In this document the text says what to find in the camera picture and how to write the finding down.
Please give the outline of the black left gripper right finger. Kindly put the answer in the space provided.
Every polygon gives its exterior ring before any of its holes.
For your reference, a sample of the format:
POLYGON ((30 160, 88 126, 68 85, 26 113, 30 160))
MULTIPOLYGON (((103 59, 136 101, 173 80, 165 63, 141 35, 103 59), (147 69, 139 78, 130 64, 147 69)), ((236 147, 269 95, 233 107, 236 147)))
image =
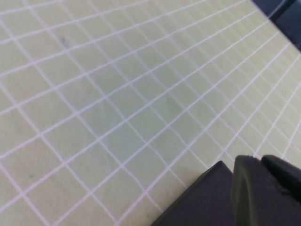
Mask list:
POLYGON ((291 196, 301 202, 301 169, 274 155, 264 155, 261 163, 291 196))

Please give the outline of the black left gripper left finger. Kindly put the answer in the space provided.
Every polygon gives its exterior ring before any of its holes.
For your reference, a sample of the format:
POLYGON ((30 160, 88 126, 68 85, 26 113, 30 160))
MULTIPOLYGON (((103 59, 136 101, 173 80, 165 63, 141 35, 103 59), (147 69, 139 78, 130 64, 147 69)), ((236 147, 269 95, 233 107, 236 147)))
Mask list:
POLYGON ((261 159, 239 155, 231 200, 237 226, 299 226, 301 202, 271 175, 261 159))

